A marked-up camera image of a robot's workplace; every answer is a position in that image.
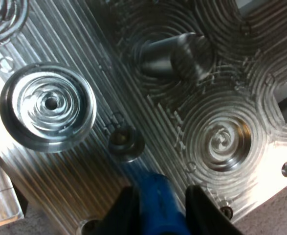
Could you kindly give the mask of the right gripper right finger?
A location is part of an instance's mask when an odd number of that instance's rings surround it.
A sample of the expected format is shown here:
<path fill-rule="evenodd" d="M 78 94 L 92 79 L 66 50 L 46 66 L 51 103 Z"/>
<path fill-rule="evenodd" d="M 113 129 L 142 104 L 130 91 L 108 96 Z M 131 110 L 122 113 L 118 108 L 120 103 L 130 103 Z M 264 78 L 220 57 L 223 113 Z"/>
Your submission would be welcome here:
<path fill-rule="evenodd" d="M 189 186 L 185 193 L 188 229 L 193 235 L 241 235 L 228 217 L 215 206 L 199 185 Z"/>

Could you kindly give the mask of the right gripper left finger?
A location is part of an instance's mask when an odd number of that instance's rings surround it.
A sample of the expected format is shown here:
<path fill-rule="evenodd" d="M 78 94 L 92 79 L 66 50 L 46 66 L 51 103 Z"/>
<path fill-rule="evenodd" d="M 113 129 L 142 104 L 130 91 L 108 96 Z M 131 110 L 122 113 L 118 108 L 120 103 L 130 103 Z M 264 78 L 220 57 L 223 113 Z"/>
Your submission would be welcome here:
<path fill-rule="evenodd" d="M 99 235 L 141 235 L 139 193 L 135 187 L 121 190 L 113 206 L 98 225 Z"/>

